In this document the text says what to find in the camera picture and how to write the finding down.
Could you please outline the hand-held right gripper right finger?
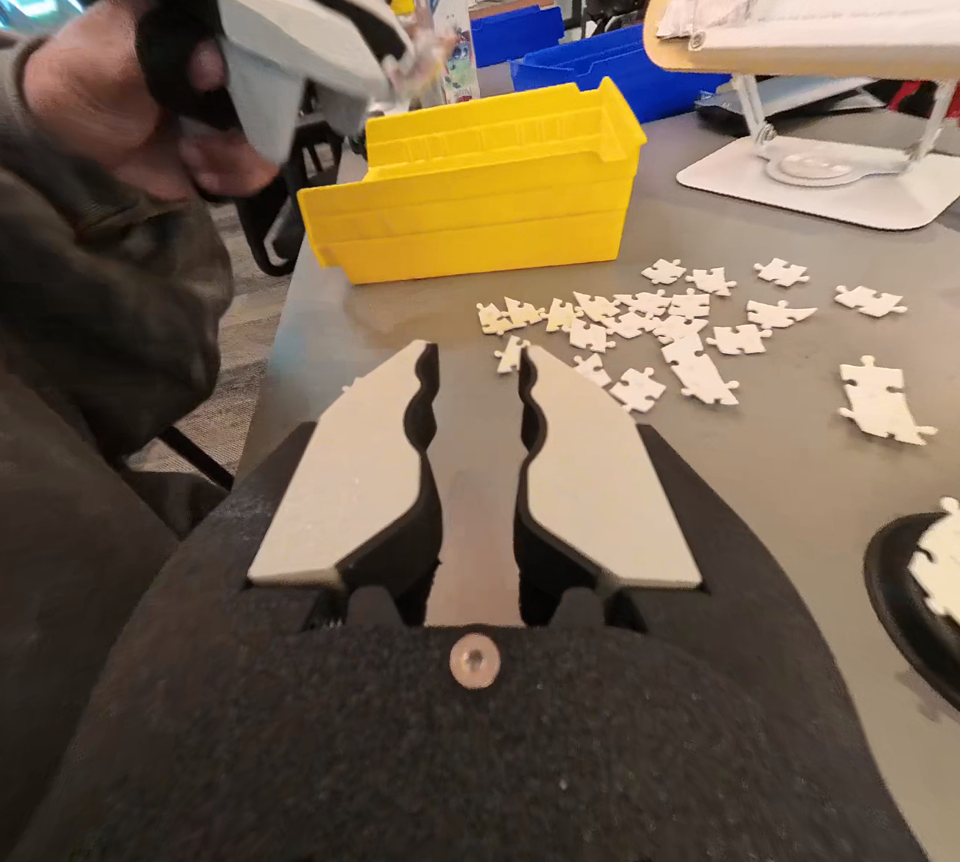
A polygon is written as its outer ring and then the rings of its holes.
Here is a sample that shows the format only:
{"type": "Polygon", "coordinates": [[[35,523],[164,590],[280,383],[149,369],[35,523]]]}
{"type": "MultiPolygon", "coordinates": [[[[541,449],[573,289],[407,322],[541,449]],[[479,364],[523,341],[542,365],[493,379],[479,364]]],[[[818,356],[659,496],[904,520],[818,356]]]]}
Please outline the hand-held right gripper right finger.
{"type": "Polygon", "coordinates": [[[701,590],[703,573],[630,415],[538,345],[521,355],[518,394],[522,622],[548,624],[573,590],[596,596],[606,618],[633,592],[701,590]]]}

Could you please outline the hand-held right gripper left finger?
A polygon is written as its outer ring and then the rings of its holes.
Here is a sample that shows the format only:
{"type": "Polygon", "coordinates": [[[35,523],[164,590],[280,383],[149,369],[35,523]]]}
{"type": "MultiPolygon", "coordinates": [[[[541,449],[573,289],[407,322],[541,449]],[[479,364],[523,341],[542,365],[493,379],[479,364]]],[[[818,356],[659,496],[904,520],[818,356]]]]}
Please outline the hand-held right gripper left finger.
{"type": "Polygon", "coordinates": [[[401,619],[426,619],[444,532],[428,458],[439,388],[439,348],[429,341],[408,343],[342,388],[246,570],[251,585],[340,600],[381,588],[401,619]]]}

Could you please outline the spread of white puzzle pieces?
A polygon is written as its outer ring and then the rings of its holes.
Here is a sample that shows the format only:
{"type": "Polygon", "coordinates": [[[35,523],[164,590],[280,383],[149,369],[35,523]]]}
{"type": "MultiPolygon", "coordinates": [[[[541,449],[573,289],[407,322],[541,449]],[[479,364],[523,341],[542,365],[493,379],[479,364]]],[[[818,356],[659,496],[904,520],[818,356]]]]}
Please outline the spread of white puzzle pieces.
{"type": "MultiPolygon", "coordinates": [[[[774,257],[752,266],[764,285],[789,289],[810,282],[805,266],[774,257]]],[[[481,332],[498,340],[493,353],[498,376],[518,373],[522,356],[532,355],[533,343],[522,332],[541,327],[562,337],[574,351],[570,367],[578,376],[611,396],[626,413],[646,414],[664,396],[667,386],[652,366],[628,366],[618,376],[607,371],[604,356],[618,343],[652,340],[666,371],[678,383],[682,397],[710,407],[738,406],[738,382],[726,378],[719,357],[746,358],[767,354],[769,340],[796,328],[818,312],[786,299],[747,300],[742,309],[719,305],[717,316],[737,316],[724,325],[713,318],[714,304],[730,300],[738,282],[726,269],[686,268],[679,259],[660,258],[642,270],[655,291],[606,296],[573,292],[572,300],[554,297],[548,306],[504,296],[502,304],[475,304],[481,332]]],[[[880,320],[908,312],[901,294],[866,285],[837,285],[833,304],[864,318],[880,320]]],[[[844,404],[838,415],[865,436],[921,447],[938,434],[919,424],[907,400],[903,369],[881,365],[870,355],[837,370],[844,404]]]]}

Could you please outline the yellow plastic bin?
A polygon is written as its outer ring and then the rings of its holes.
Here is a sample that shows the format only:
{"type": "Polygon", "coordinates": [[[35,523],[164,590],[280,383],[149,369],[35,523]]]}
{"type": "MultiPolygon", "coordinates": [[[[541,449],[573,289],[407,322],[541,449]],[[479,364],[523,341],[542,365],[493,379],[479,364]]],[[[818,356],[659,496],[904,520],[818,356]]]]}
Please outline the yellow plastic bin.
{"type": "Polygon", "coordinates": [[[358,181],[296,197],[352,285],[618,258],[646,135],[618,86],[565,83],[379,117],[358,181]]]}

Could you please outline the pastel printed box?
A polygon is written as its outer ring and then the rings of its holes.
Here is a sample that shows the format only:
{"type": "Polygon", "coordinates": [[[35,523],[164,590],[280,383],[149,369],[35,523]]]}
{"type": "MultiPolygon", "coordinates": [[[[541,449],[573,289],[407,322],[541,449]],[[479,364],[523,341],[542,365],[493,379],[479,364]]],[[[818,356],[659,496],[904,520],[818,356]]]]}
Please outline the pastel printed box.
{"type": "Polygon", "coordinates": [[[445,105],[479,98],[470,0],[429,0],[434,29],[447,39],[450,53],[442,65],[439,90],[445,105]]]}

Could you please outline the person's left forearm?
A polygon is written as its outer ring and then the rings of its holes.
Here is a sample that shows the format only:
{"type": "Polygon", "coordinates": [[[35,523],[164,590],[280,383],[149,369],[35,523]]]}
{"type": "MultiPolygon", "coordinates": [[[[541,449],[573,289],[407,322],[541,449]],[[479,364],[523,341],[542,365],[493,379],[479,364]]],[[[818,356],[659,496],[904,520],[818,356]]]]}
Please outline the person's left forearm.
{"type": "Polygon", "coordinates": [[[202,202],[157,201],[42,135],[21,93],[39,46],[2,33],[2,391],[116,460],[211,395],[232,267],[202,202]]]}

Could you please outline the single white puzzle piece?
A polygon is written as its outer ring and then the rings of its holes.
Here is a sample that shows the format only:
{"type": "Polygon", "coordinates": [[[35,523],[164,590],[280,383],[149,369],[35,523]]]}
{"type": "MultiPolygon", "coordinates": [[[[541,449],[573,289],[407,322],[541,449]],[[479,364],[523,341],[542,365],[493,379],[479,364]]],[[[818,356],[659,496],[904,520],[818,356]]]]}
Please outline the single white puzzle piece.
{"type": "Polygon", "coordinates": [[[456,38],[451,30],[416,28],[400,58],[387,55],[381,69],[389,88],[390,105],[408,107],[437,81],[453,51],[456,38]]]}

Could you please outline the person's left hand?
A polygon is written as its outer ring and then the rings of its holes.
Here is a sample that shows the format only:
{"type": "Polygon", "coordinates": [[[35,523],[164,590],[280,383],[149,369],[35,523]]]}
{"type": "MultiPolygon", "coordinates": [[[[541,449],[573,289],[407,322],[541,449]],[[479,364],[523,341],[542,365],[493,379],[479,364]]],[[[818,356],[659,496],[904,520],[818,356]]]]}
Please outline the person's left hand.
{"type": "Polygon", "coordinates": [[[99,0],[31,52],[22,96],[56,148],[159,201],[255,196],[280,173],[237,129],[185,129],[151,94],[138,23],[151,0],[99,0]]]}

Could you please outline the black round puzzle stand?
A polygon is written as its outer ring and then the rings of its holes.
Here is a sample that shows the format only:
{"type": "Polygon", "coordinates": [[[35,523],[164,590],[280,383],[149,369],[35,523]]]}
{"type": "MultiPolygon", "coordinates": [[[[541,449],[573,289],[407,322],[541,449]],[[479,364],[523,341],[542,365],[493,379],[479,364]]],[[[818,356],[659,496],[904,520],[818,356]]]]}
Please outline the black round puzzle stand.
{"type": "Polygon", "coordinates": [[[945,516],[911,513],[880,528],[866,548],[863,579],[871,608],[895,648],[958,711],[958,623],[928,607],[927,593],[909,570],[911,559],[921,553],[922,534],[945,516]]]}

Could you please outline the curved assembled puzzle section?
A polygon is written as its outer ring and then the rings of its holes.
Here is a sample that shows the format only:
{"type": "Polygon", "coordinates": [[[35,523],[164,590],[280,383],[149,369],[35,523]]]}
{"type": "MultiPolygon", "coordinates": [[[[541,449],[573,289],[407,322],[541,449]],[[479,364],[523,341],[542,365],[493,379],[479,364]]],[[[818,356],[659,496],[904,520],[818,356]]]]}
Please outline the curved assembled puzzle section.
{"type": "Polygon", "coordinates": [[[942,514],[925,529],[908,564],[924,607],[938,618],[959,624],[959,502],[944,496],[942,514]]]}

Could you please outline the red floor object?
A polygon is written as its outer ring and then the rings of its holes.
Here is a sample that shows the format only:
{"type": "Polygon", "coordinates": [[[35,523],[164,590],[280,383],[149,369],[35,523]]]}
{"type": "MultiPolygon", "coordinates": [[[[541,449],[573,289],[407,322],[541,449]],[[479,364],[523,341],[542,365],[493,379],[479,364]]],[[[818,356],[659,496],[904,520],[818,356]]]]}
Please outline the red floor object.
{"type": "Polygon", "coordinates": [[[891,112],[898,112],[921,119],[929,119],[933,110],[937,86],[930,81],[903,81],[894,88],[894,94],[886,103],[891,112]]]}

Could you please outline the blue plastic bin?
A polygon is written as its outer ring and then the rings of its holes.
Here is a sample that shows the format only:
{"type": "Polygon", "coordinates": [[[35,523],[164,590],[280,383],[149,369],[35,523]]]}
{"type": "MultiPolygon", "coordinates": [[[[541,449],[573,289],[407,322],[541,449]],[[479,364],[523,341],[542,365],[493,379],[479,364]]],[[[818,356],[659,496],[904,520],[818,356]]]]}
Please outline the blue plastic bin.
{"type": "Polygon", "coordinates": [[[730,78],[661,68],[645,51],[642,25],[529,52],[510,64],[510,76],[517,92],[565,84],[591,91],[609,78],[642,124],[691,112],[730,78]]]}
{"type": "Polygon", "coordinates": [[[478,69],[520,60],[555,48],[566,33],[558,5],[526,5],[510,11],[473,18],[471,37],[478,69]]]}

